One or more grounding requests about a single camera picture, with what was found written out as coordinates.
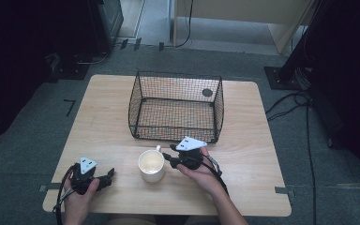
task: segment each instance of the wire mesh basket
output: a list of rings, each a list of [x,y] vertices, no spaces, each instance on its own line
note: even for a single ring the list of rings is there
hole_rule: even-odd
[[[221,77],[137,73],[128,108],[134,138],[180,142],[189,136],[216,143],[223,118]]]

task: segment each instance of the person's right hand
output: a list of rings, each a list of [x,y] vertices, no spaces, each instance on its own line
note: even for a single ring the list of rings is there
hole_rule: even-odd
[[[204,156],[209,157],[209,152],[207,151],[206,147],[201,147],[201,152]],[[213,168],[212,163],[206,157],[203,157],[203,163]],[[178,164],[177,170],[197,182],[197,184],[209,194],[213,194],[218,190],[218,188],[222,188],[221,184],[212,174],[212,172],[210,172],[209,169],[203,165],[201,165],[197,170],[193,171],[182,164]]]

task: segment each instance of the person's left hand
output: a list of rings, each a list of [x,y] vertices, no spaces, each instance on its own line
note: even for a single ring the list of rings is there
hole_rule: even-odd
[[[66,179],[64,189],[71,188],[71,181],[69,180],[70,175]],[[77,192],[70,194],[64,199],[66,209],[66,225],[82,224],[89,214],[90,204],[93,196],[95,195],[100,180],[97,178],[93,179],[90,183],[84,195],[80,195]]]

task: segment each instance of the hand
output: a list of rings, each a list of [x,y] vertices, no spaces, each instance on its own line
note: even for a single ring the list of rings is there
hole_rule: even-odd
[[[201,152],[204,156],[209,157],[209,152],[207,151],[206,147],[201,147]],[[203,162],[213,168],[212,163],[206,157],[203,157]],[[210,172],[209,169],[203,165],[201,165],[197,170],[193,171],[182,164],[178,164],[177,170],[197,182],[197,184],[202,189],[211,195],[216,192],[218,188],[222,188],[221,184],[212,174],[212,172]]]
[[[64,189],[71,188],[71,181],[69,180],[70,175],[67,177]],[[66,225],[82,224],[87,218],[90,209],[90,203],[92,202],[93,196],[95,195],[100,180],[97,178],[93,179],[90,183],[84,195],[80,195],[77,192],[70,194],[65,198],[65,209],[66,209]]]

